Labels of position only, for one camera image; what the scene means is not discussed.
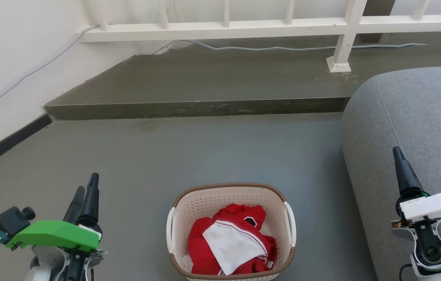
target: cable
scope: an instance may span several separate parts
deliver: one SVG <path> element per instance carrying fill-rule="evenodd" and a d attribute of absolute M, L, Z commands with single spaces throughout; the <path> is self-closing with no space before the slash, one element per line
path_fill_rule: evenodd
<path fill-rule="evenodd" d="M 407 263 L 406 265 L 403 265 L 400 269 L 399 269 L 399 281 L 403 281 L 403 270 L 406 267 L 412 267 L 413 265 L 411 263 Z"/>
<path fill-rule="evenodd" d="M 292 50 L 292 51 L 303 51 L 303 50 L 327 50 L 327 49 L 335 49 L 336 46 L 328 46 L 328 47 L 316 47 L 316 48 L 301 48 L 301 49 L 295 49 L 295 48 L 286 48 L 286 47 L 270 47 L 270 48 L 244 48 L 244 47 L 212 47 L 210 45 L 206 45 L 205 43 L 201 43 L 196 40 L 181 40 L 186 41 L 189 43 L 198 44 L 204 47 L 207 47 L 212 50 L 252 50 L 252 51 L 264 51 L 264 50 Z M 363 46 L 352 46 L 352 48 L 402 48 L 407 46 L 426 46 L 427 44 L 421 44 L 421 43 L 407 43 L 402 45 L 363 45 Z"/>
<path fill-rule="evenodd" d="M 22 78 L 20 78 L 17 82 L 15 82 L 15 84 L 12 87 L 9 87 L 8 89 L 6 89 L 5 91 L 3 91 L 2 94 L 0 94 L 0 98 L 4 95 L 6 95 L 8 92 L 10 92 L 12 89 L 14 89 L 17 85 L 19 85 L 20 82 L 22 82 L 22 80 L 28 78 L 30 75 L 32 75 L 33 73 L 38 72 L 40 69 L 43 69 L 45 66 L 49 65 L 51 62 L 53 62 L 54 60 L 56 60 L 58 57 L 60 57 L 61 55 L 63 55 L 63 53 L 67 52 L 67 50 L 69 50 L 81 37 L 83 34 L 85 34 L 85 32 L 89 31 L 89 30 L 93 30 L 97 27 L 99 27 L 100 25 L 92 25 L 89 28 L 86 28 L 85 30 L 81 31 L 80 34 L 78 34 L 78 36 L 69 44 L 69 46 L 67 48 L 65 48 L 63 51 L 61 51 L 59 53 L 59 55 L 56 55 L 53 59 L 49 60 L 46 64 L 44 64 L 43 66 L 40 66 L 38 69 L 28 73 L 27 75 L 24 75 Z"/>

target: brown basket rim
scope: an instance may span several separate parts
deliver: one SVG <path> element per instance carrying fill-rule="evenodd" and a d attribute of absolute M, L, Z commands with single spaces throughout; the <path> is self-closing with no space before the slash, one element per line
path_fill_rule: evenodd
<path fill-rule="evenodd" d="M 192 187 L 188 190 L 185 190 L 183 193 L 181 193 L 179 196 L 177 196 L 177 199 L 173 203 L 173 207 L 176 208 L 179 201 L 186 196 L 186 194 L 189 194 L 191 192 L 199 191 L 199 190 L 208 190 L 208 189 L 217 189 L 222 187 L 259 187 L 262 189 L 267 189 L 279 196 L 281 198 L 282 202 L 286 202 L 286 199 L 284 195 L 277 190 L 277 188 L 266 185 L 265 183 L 216 183 L 213 185 L 201 185 L 199 187 Z M 172 261 L 173 267 L 175 267 L 175 270 L 177 270 L 180 274 L 186 276 L 190 279 L 204 279 L 204 280 L 235 280 L 235 279 L 251 279 L 251 278 L 260 278 L 265 276 L 270 276 L 274 274 L 279 274 L 283 270 L 285 270 L 293 260 L 293 257 L 295 256 L 295 247 L 292 247 L 290 249 L 290 254 L 288 255 L 288 258 L 286 261 L 281 264 L 279 267 L 265 271 L 265 272 L 257 272 L 257 273 L 250 273 L 250 274 L 237 274 L 237 275 L 203 275 L 203 274 L 192 274 L 189 272 L 186 272 L 183 270 L 177 263 L 177 260 L 175 259 L 175 255 L 173 253 L 170 253 L 170 260 Z"/>

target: railing post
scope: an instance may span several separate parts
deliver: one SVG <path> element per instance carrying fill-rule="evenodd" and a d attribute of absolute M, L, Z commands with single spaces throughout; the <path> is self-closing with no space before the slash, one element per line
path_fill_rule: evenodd
<path fill-rule="evenodd" d="M 287 0 L 286 3 L 286 14 L 284 17 L 285 25 L 290 25 L 293 20 L 293 9 L 295 8 L 295 0 Z"/>
<path fill-rule="evenodd" d="M 166 13 L 165 0 L 159 0 L 159 15 L 161 19 L 161 28 L 168 29 L 168 15 Z"/>
<path fill-rule="evenodd" d="M 229 28 L 229 0 L 224 0 L 224 27 Z"/>
<path fill-rule="evenodd" d="M 338 37 L 337 48 L 332 57 L 328 57 L 326 62 L 330 72 L 350 72 L 349 59 L 352 44 L 356 38 L 359 22 L 363 16 L 364 7 L 367 0 L 350 0 L 345 13 L 347 31 Z"/>
<path fill-rule="evenodd" d="M 92 7 L 92 12 L 95 20 L 100 25 L 100 29 L 107 30 L 107 20 L 102 14 L 100 0 L 90 0 L 90 6 Z"/>
<path fill-rule="evenodd" d="M 427 7 L 429 7 L 430 0 L 420 0 L 418 3 L 418 6 L 415 9 L 415 12 L 413 13 L 413 19 L 415 21 L 422 20 L 423 15 L 425 14 L 425 11 L 427 11 Z"/>

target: white railing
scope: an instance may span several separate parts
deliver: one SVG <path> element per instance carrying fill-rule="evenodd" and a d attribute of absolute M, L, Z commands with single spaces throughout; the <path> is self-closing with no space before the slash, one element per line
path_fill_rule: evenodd
<path fill-rule="evenodd" d="M 154 41 L 340 35 L 332 57 L 331 72 L 351 71 L 347 62 L 356 34 L 385 32 L 438 32 L 441 15 L 425 15 L 430 0 L 419 0 L 411 16 L 362 16 L 367 0 L 350 0 L 343 18 L 293 18 L 295 0 L 286 0 L 285 18 L 269 21 L 229 21 L 229 1 L 224 0 L 224 21 L 169 23 L 165 0 L 159 0 L 160 24 L 108 25 L 100 0 L 90 0 L 99 28 L 86 32 L 82 42 Z"/>

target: concrete step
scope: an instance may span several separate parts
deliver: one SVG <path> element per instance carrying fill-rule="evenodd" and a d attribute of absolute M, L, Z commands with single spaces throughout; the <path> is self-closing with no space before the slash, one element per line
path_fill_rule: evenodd
<path fill-rule="evenodd" d="M 334 46 L 337 36 L 202 41 L 212 46 Z M 329 73 L 333 50 L 210 50 L 190 45 L 132 57 L 45 105 L 58 120 L 340 112 L 365 80 L 441 66 L 441 32 L 385 34 L 406 48 L 354 49 L 351 73 Z"/>

